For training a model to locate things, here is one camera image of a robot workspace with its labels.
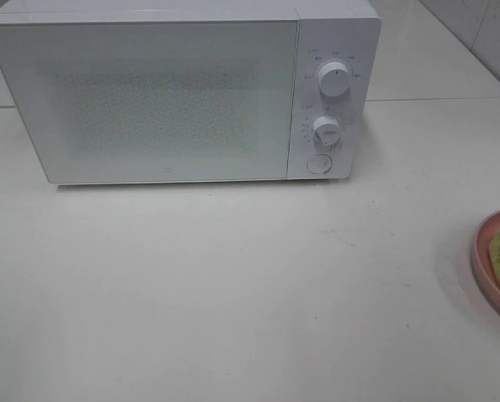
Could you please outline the white microwave door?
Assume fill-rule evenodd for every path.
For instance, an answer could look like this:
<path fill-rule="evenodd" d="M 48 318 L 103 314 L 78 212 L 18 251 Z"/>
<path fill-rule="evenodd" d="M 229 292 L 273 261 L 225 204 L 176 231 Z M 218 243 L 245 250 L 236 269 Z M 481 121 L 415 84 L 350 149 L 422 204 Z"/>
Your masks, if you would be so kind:
<path fill-rule="evenodd" d="M 283 179 L 294 21 L 0 25 L 54 184 Z"/>

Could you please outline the white upper power knob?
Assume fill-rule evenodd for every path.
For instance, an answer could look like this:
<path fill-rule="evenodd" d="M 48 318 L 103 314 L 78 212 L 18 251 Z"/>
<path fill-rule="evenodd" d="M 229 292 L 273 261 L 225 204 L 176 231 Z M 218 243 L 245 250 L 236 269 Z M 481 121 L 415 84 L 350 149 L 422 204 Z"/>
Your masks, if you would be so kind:
<path fill-rule="evenodd" d="M 327 97 L 339 97 L 350 87 L 352 71 L 348 64 L 334 60 L 324 64 L 317 73 L 320 92 Z"/>

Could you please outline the white lower timer knob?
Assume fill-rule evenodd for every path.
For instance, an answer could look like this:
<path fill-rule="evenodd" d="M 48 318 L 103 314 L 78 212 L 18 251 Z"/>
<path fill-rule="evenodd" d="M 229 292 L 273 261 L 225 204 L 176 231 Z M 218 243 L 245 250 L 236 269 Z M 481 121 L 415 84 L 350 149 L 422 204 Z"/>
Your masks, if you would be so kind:
<path fill-rule="evenodd" d="M 312 134 L 320 145 L 330 147 L 339 141 L 341 127 L 336 118 L 320 116 L 312 123 Z"/>

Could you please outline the round door release button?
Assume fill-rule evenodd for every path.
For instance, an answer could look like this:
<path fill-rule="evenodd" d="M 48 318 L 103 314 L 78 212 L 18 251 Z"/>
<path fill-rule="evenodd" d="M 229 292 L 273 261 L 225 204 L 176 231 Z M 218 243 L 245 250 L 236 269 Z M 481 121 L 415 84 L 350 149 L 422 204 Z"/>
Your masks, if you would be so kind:
<path fill-rule="evenodd" d="M 311 156 L 307 161 L 307 169 L 313 174 L 324 174 L 332 168 L 332 159 L 325 154 Z"/>

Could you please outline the white adjacent table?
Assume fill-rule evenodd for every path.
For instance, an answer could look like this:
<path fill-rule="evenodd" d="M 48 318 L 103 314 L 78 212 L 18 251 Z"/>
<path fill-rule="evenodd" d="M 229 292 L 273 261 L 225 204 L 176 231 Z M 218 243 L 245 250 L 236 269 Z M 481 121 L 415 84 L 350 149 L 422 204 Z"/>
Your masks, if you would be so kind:
<path fill-rule="evenodd" d="M 500 82 L 419 1 L 372 1 L 382 20 L 368 101 L 500 98 Z"/>

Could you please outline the white microwave oven body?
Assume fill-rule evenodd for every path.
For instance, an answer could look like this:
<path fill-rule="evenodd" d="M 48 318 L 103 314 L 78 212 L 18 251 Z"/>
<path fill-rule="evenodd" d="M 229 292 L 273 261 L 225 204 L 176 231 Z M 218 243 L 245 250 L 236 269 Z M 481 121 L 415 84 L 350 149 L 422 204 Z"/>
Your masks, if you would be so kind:
<path fill-rule="evenodd" d="M 382 24 L 367 1 L 9 1 L 0 7 L 0 25 L 279 21 L 297 24 L 287 170 L 283 179 L 261 180 L 346 178 Z M 352 79 L 344 94 L 327 97 L 319 90 L 317 73 L 334 60 L 348 64 Z M 330 147 L 312 134 L 312 123 L 320 116 L 336 118 L 341 127 L 339 141 Z M 318 154 L 331 157 L 329 172 L 308 171 L 308 159 Z"/>

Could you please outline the pink round plate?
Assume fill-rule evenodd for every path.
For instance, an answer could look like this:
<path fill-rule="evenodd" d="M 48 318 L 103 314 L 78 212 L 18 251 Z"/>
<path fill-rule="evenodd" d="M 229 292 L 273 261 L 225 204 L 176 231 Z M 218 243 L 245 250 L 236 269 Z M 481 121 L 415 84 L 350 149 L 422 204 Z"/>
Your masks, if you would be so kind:
<path fill-rule="evenodd" d="M 500 210 L 486 217 L 473 236 L 471 263 L 475 281 L 494 310 L 500 314 L 500 286 L 493 273 L 489 244 L 500 232 Z"/>

